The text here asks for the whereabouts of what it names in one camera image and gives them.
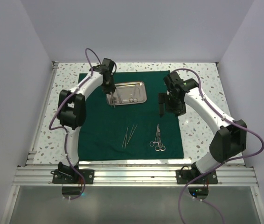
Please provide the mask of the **steel instrument tray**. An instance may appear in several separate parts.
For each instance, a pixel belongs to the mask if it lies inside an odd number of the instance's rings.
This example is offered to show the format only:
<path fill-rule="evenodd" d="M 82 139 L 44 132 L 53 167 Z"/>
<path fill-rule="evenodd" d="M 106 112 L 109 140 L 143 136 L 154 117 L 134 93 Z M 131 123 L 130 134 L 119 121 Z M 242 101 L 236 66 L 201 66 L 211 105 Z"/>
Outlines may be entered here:
<path fill-rule="evenodd" d="M 142 104 L 147 101 L 146 87 L 145 87 L 144 82 L 136 81 L 136 82 L 117 83 L 115 84 L 115 87 L 116 89 L 115 89 L 115 92 L 113 93 L 115 106 Z M 139 89 L 138 102 L 130 103 L 129 98 L 131 97 L 135 87 L 138 87 Z M 120 104 L 118 101 L 117 90 L 120 91 L 121 98 L 123 101 L 122 104 Z M 111 106 L 110 95 L 106 96 L 106 101 L 107 101 L 107 104 Z"/>

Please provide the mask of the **dark green surgical cloth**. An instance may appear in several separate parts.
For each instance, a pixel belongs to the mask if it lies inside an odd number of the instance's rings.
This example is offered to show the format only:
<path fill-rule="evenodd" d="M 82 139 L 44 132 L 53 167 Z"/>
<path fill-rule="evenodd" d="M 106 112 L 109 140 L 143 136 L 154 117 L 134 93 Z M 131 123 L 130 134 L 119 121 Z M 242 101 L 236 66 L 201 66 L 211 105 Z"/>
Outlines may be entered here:
<path fill-rule="evenodd" d="M 159 116 L 158 94 L 166 92 L 164 77 L 169 71 L 122 72 L 115 74 L 116 83 L 144 82 L 147 101 L 142 104 L 107 104 L 99 87 L 86 100 L 86 121 L 78 139 L 79 161 L 110 161 L 137 159 L 182 159 L 184 157 L 178 118 L 165 113 Z M 127 127 L 137 125 L 129 144 L 122 148 Z M 155 139 L 157 124 L 165 151 L 157 152 L 149 143 Z"/>

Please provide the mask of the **steel ring-handled forceps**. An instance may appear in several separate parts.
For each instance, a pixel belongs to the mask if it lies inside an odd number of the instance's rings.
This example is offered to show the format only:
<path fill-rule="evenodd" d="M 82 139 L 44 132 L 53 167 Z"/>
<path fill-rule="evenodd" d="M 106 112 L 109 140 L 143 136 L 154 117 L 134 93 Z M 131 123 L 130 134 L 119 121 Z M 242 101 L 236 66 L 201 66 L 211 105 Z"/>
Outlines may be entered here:
<path fill-rule="evenodd" d="M 159 144 L 159 133 L 160 133 L 160 128 L 159 128 L 159 124 L 157 124 L 155 139 L 149 143 L 150 147 L 156 147 L 160 145 Z"/>

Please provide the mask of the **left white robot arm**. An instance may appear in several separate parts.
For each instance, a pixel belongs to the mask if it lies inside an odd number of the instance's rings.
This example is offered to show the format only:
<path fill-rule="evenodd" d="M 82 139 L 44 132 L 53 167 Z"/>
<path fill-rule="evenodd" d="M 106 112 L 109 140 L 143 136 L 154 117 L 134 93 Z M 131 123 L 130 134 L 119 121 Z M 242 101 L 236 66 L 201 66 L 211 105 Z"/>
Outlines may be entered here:
<path fill-rule="evenodd" d="M 86 121 L 86 100 L 100 86 L 104 94 L 113 97 L 116 90 L 113 75 L 116 69 L 113 60 L 104 58 L 101 64 L 90 68 L 89 73 L 77 86 L 70 90 L 62 90 L 59 94 L 57 118 L 66 135 L 65 158 L 58 164 L 57 176 L 64 177 L 69 183 L 76 183 L 82 179 L 77 167 L 79 157 L 76 147 L 80 128 Z"/>

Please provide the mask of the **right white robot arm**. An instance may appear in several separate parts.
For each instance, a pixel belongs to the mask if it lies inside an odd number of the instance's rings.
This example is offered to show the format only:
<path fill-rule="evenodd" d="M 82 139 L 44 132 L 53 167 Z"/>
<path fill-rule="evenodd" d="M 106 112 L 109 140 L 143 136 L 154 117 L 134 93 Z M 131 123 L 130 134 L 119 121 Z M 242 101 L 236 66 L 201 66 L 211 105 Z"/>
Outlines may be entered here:
<path fill-rule="evenodd" d="M 201 183 L 215 167 L 236 156 L 246 149 L 246 123 L 234 120 L 224 113 L 201 89 L 199 79 L 183 80 L 176 71 L 164 77 L 166 93 L 158 94 L 159 115 L 165 112 L 181 116 L 190 106 L 206 122 L 214 137 L 209 145 L 209 151 L 190 169 L 178 170 L 178 176 L 184 181 Z"/>

